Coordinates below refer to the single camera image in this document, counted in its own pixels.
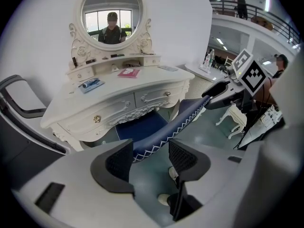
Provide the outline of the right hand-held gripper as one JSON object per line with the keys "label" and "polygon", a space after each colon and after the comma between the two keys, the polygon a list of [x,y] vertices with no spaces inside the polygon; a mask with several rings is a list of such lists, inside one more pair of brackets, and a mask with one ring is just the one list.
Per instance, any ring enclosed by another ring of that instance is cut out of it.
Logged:
{"label": "right hand-held gripper", "polygon": [[231,102],[237,101],[242,113],[246,114],[255,110],[256,107],[253,103],[254,96],[268,78],[265,70],[247,49],[243,49],[232,61],[231,65],[226,68],[228,77],[232,82],[243,88],[243,98],[238,100],[239,97],[237,96],[220,97],[220,94],[227,91],[230,82],[219,81],[211,85],[201,95],[201,97],[212,97],[206,104],[206,109],[213,110],[227,107],[231,105]]}

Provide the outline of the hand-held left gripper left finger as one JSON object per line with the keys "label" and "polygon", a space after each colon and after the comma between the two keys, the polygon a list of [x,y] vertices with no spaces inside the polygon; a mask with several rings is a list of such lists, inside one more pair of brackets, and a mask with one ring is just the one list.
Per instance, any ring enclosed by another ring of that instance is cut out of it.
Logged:
{"label": "hand-held left gripper left finger", "polygon": [[132,140],[65,155],[13,192],[44,228],[155,228],[128,177]]}

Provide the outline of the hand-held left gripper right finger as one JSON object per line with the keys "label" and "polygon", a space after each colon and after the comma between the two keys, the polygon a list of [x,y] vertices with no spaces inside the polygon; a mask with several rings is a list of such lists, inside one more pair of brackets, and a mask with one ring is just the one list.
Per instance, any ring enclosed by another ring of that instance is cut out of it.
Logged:
{"label": "hand-held left gripper right finger", "polygon": [[246,151],[223,150],[174,139],[169,159],[179,175],[175,222],[259,222],[253,180],[261,142]]}

